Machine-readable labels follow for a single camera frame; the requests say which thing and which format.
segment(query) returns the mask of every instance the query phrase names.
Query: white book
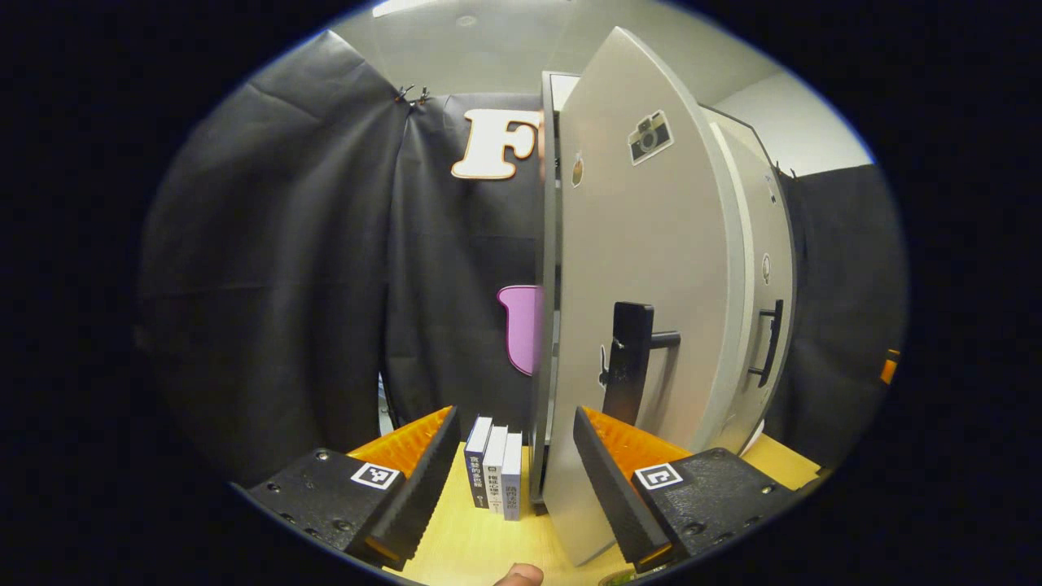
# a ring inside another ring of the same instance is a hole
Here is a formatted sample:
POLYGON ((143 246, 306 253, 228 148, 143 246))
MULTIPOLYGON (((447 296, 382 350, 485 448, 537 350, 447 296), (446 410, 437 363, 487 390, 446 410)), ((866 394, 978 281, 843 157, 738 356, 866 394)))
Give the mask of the white book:
POLYGON ((464 445, 464 462, 467 464, 467 482, 470 483, 470 493, 474 497, 474 506, 479 509, 489 508, 489 496, 485 491, 485 472, 481 468, 481 458, 485 446, 489 443, 489 432, 492 431, 492 417, 477 416, 474 426, 464 445))
POLYGON ((521 519, 521 434, 506 434, 502 468, 503 518, 521 519))
POLYGON ((489 496, 489 509, 503 514, 503 491, 500 475, 503 467, 503 453, 506 449, 506 425, 493 425, 489 434, 489 444, 485 447, 485 490, 489 496))

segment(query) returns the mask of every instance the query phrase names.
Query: pink cutout shape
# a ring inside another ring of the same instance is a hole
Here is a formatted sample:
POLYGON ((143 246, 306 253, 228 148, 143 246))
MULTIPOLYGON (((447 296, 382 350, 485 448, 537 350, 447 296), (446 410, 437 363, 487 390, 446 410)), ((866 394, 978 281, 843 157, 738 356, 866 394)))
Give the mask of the pink cutout shape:
POLYGON ((539 363, 543 288, 536 285, 504 287, 496 298, 506 308, 506 355, 511 364, 531 376, 539 363))

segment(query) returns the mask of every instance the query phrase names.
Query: black curtain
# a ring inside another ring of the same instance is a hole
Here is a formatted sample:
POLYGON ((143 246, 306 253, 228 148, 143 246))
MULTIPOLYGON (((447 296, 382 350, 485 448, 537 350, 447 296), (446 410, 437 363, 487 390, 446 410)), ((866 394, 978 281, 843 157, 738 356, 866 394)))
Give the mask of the black curtain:
POLYGON ((903 343, 903 233, 874 165, 778 176, 793 227, 796 309, 764 432, 832 468, 877 413, 887 350, 903 343))
POLYGON ((194 129, 149 212, 141 343, 182 431, 238 484, 378 437, 380 371, 399 424, 448 405, 529 424, 496 293, 535 283, 539 157, 507 149, 510 180, 450 168, 468 109, 540 96, 396 96, 322 33, 194 129))
POLYGON ((505 160, 504 180, 458 179, 471 108, 539 111, 539 95, 466 94, 417 105, 405 126, 391 200, 384 385, 410 421, 447 405, 465 429, 477 414, 528 429, 531 377, 511 364, 503 287, 536 283, 539 156, 505 160))
POLYGON ((191 135, 147 218, 143 343, 176 420, 244 486, 379 435, 394 153, 410 106, 323 33, 191 135))

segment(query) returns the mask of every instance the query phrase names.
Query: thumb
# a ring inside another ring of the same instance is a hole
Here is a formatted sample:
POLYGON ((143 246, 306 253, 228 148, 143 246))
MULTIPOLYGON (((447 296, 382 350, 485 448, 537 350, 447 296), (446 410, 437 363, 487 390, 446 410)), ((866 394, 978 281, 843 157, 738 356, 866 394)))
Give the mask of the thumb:
POLYGON ((531 564, 514 564, 499 582, 493 586, 541 586, 543 570, 531 564))

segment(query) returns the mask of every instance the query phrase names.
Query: book spine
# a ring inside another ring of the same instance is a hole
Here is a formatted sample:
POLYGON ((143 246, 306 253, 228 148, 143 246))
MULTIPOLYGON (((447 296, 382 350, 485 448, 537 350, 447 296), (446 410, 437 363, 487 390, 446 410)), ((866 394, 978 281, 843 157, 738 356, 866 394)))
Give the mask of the book spine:
POLYGON ((503 518, 521 519, 521 474, 503 474, 503 518))
POLYGON ((464 451, 467 462, 467 477, 470 482, 470 493, 474 497, 474 506, 478 509, 489 508, 489 496, 485 491, 485 474, 481 470, 481 453, 464 451))
POLYGON ((489 509, 493 513, 503 514, 503 493, 500 490, 500 466, 485 467, 485 489, 489 496, 489 509))

